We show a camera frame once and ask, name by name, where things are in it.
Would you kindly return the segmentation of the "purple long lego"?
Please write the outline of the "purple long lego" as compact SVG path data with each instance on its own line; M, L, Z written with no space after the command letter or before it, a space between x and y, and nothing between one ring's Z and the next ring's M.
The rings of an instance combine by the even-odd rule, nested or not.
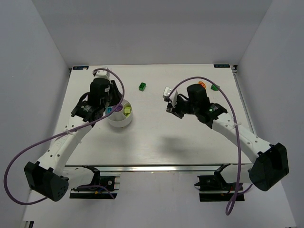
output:
M120 105L113 106L112 109L114 110L114 112L120 112L120 111L122 111L123 107L124 106L122 104L120 104Z

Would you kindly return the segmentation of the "small blue lego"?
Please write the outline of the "small blue lego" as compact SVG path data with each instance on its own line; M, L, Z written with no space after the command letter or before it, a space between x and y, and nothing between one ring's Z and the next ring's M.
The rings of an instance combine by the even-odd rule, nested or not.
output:
M107 114L111 113L111 111L112 111L112 108L111 108L111 107L108 107L108 108L107 108Z

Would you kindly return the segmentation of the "lime lego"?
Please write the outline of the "lime lego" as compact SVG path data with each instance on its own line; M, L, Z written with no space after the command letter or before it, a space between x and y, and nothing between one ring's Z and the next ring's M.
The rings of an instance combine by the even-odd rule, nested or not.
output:
M125 108L124 108L124 115L125 115L126 117L130 116L131 113L132 113L132 108L131 108L131 107L125 107Z

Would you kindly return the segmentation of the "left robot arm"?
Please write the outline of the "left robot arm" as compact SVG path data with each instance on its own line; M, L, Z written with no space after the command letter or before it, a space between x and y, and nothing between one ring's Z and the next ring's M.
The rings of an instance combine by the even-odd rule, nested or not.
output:
M69 189L94 188L100 184L100 171L92 166L65 169L65 165L84 136L103 117L109 106L121 101L114 80L96 78L83 94L69 118L66 134L54 140L35 163L28 162L24 172L31 190L52 201L59 201Z

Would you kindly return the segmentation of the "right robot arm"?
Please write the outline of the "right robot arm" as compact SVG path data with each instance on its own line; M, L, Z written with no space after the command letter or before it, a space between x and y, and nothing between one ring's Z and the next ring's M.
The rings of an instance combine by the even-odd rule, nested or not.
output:
M224 164L214 172L219 185L250 183L268 191L289 173L287 149L281 143L271 144L249 129L237 124L233 116L220 104L210 102L206 89L199 84L187 87L188 96L169 87L163 98L168 103L166 111L178 118L194 115L199 122L226 137L250 160L250 164Z

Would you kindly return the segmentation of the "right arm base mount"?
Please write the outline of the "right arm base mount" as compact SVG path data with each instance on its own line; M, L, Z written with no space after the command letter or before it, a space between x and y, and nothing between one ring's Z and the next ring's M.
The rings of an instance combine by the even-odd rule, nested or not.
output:
M228 202L232 198L236 183L227 183L221 176L221 172L228 166L229 164L221 165L212 175L198 176L194 187L199 191L200 202Z

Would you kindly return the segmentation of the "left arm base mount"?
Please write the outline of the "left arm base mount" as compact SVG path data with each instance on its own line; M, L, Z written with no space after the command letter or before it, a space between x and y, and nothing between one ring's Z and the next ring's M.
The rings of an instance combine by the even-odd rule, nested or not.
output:
M120 188L120 175L101 172L93 166L68 167L70 199L114 200Z

